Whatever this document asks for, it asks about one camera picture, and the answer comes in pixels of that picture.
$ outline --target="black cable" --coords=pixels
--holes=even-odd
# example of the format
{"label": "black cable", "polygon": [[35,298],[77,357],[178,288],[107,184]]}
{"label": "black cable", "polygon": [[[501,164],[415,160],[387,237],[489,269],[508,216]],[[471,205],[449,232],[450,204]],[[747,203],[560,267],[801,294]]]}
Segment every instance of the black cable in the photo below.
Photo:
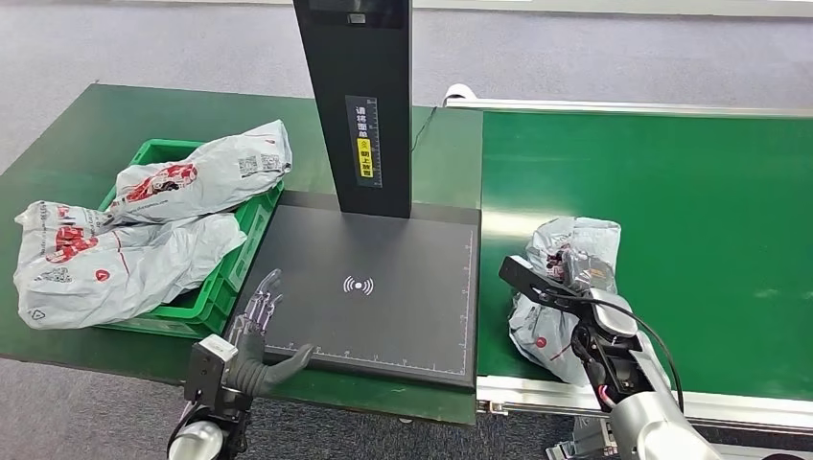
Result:
{"label": "black cable", "polygon": [[409,150],[409,153],[413,153],[415,151],[415,148],[418,147],[418,141],[421,140],[421,134],[424,132],[424,129],[426,129],[427,126],[430,124],[430,121],[431,121],[432,117],[434,117],[434,112],[436,112],[436,111],[437,111],[437,105],[432,108],[432,112],[430,112],[430,115],[427,117],[424,124],[418,130],[418,133],[415,134],[415,142],[412,143],[412,149]]}
{"label": "black cable", "polygon": [[620,311],[621,313],[626,314],[627,316],[636,320],[636,322],[638,322],[650,335],[652,335],[652,338],[654,338],[655,341],[658,342],[658,346],[660,346],[661,350],[663,350],[663,354],[666,355],[666,360],[669,362],[669,369],[672,371],[672,377],[675,379],[675,392],[678,394],[678,407],[681,408],[681,412],[684,412],[684,388],[681,385],[681,378],[678,376],[678,370],[675,368],[675,361],[672,359],[672,354],[669,353],[669,349],[666,348],[666,344],[663,343],[661,337],[655,332],[655,330],[650,328],[648,324],[644,323],[642,319],[638,318],[631,311],[627,311],[612,302],[607,302],[606,300],[592,299],[590,297],[578,297],[575,295],[560,295],[550,292],[546,292],[546,295],[562,300],[571,300],[575,302],[587,302],[590,304],[604,305],[606,307],[610,307],[615,311]]}
{"label": "black cable", "polygon": [[192,418],[192,415],[199,407],[200,407],[200,398],[197,398],[195,403],[192,405],[192,408],[189,409],[189,412],[187,412],[186,414],[183,415],[183,417],[181,417],[180,421],[178,422],[178,425],[176,425],[175,429],[173,429],[173,434],[170,435],[170,441],[167,443],[167,457],[170,456],[170,447],[173,445],[173,441],[175,440],[175,436],[177,436],[178,431],[180,431],[180,429],[183,428],[187,422],[189,422],[189,419]]}

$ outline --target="qr code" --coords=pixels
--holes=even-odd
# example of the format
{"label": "qr code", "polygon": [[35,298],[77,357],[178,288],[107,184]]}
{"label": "qr code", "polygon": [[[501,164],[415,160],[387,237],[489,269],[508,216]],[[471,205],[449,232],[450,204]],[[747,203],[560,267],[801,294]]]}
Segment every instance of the qr code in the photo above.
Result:
{"label": "qr code", "polygon": [[260,155],[263,161],[263,171],[281,171],[280,161],[277,155]]}
{"label": "qr code", "polygon": [[59,268],[54,268],[51,271],[46,271],[41,273],[39,276],[34,278],[34,281],[53,281],[55,283],[71,283],[74,281],[71,278],[71,275],[68,273],[68,269],[64,266]]}
{"label": "qr code", "polygon": [[240,177],[249,177],[257,172],[257,158],[254,156],[247,156],[246,158],[239,158],[238,165],[240,166]]}

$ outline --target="cable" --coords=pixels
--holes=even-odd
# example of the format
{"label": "cable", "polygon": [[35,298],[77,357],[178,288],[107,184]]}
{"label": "cable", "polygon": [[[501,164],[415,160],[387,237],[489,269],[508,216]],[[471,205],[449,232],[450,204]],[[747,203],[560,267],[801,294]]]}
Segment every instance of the cable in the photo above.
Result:
{"label": "cable", "polygon": [[175,436],[177,436],[178,431],[180,431],[180,429],[183,428],[187,422],[189,422],[189,419],[192,418],[192,414],[194,414],[199,407],[200,407],[200,397],[198,396],[196,397],[195,403],[192,405],[192,408],[189,409],[189,411],[187,411],[185,414],[183,414],[183,417],[181,417],[180,421],[178,421],[178,425],[176,425],[175,429],[173,429],[173,434],[170,435],[170,441],[167,443],[168,457],[170,456],[170,447],[173,446],[173,441],[175,440]]}
{"label": "cable", "polygon": [[600,385],[598,387],[598,397],[601,398],[601,401],[607,404],[611,409],[616,408],[616,402],[607,396],[607,385]]}
{"label": "cable", "polygon": [[603,305],[603,306],[606,306],[606,307],[610,307],[611,309],[613,309],[615,311],[619,311],[619,312],[633,318],[634,320],[636,320],[636,322],[638,322],[650,335],[652,335],[652,338],[654,338],[655,341],[658,342],[658,346],[660,346],[661,350],[663,350],[663,354],[666,355],[666,361],[668,361],[668,363],[669,363],[669,370],[672,371],[672,377],[675,379],[675,392],[678,394],[678,407],[681,408],[681,412],[685,412],[684,411],[684,388],[681,385],[681,378],[678,376],[678,370],[675,368],[675,361],[672,359],[672,354],[669,353],[669,349],[666,348],[666,344],[663,343],[663,340],[661,340],[661,337],[655,332],[655,330],[650,328],[648,324],[644,323],[642,319],[638,318],[631,311],[627,311],[627,310],[619,307],[618,305],[616,305],[616,304],[614,304],[612,302],[607,302],[606,300],[592,299],[590,297],[578,297],[578,296],[575,296],[575,295],[560,295],[560,294],[554,294],[554,293],[551,293],[551,292],[546,292],[546,295],[549,295],[550,297],[555,297],[557,299],[562,299],[562,300],[572,300],[572,301],[575,301],[575,302],[587,302],[587,303],[590,303],[590,304]]}
{"label": "cable", "polygon": [[418,141],[421,140],[421,134],[423,134],[424,129],[426,129],[427,126],[430,124],[430,121],[431,121],[432,117],[434,117],[434,112],[436,112],[436,111],[437,111],[437,105],[432,108],[432,112],[430,112],[430,115],[427,117],[427,120],[424,122],[424,124],[418,130],[418,133],[415,134],[415,142],[412,143],[412,149],[409,150],[409,153],[413,153],[415,151],[415,148],[418,147]]}

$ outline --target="black platform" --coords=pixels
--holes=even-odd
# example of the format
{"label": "black platform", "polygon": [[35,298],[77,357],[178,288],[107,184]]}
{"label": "black platform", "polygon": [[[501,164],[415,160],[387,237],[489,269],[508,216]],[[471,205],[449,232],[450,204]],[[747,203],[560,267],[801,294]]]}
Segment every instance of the black platform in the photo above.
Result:
{"label": "black platform", "polygon": [[412,218],[342,214],[335,196],[285,192],[239,305],[282,269],[268,360],[472,388],[479,211],[414,204]]}

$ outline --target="black vertical pole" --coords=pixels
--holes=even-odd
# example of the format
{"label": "black vertical pole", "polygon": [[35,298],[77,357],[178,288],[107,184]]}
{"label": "black vertical pole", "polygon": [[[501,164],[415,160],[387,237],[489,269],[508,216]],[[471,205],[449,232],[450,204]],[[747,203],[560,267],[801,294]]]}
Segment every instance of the black vertical pole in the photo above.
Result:
{"label": "black vertical pole", "polygon": [[411,0],[293,0],[342,212],[411,210]]}

